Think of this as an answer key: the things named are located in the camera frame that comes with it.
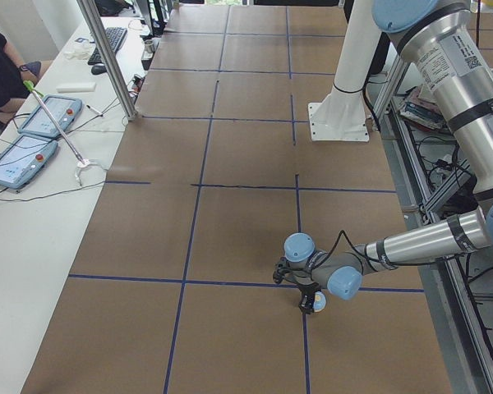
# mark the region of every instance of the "person's hand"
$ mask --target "person's hand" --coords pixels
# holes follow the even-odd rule
[[[30,80],[34,84],[36,84],[39,81],[39,79],[36,77],[36,75],[33,74],[29,70],[28,71],[20,71],[20,76],[21,76],[22,80]]]

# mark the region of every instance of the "white stand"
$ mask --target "white stand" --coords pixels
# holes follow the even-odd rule
[[[369,140],[362,86],[381,31],[372,19],[373,0],[355,0],[332,91],[322,103],[309,103],[313,141]]]

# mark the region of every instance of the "person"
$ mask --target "person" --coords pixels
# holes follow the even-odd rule
[[[23,81],[36,84],[51,61],[25,63],[15,46],[0,33],[0,126],[6,125],[29,95]]]

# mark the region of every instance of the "mouse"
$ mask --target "mouse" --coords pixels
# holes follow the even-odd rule
[[[103,74],[106,72],[106,66],[103,63],[94,64],[91,67],[91,74],[97,76],[98,74]]]

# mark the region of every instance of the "screen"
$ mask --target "screen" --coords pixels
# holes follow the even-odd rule
[[[0,181],[15,183],[24,170],[31,165],[35,155],[48,144],[29,136],[21,137],[2,157],[0,157]]]
[[[60,121],[60,119],[66,115],[67,109],[69,109],[73,103],[74,101],[69,98],[64,99],[56,97],[50,97],[44,102],[57,121]],[[38,132],[47,131],[48,133],[54,128],[55,125],[51,122],[42,108],[39,108],[36,114],[25,125],[22,125],[22,129],[25,130]]]

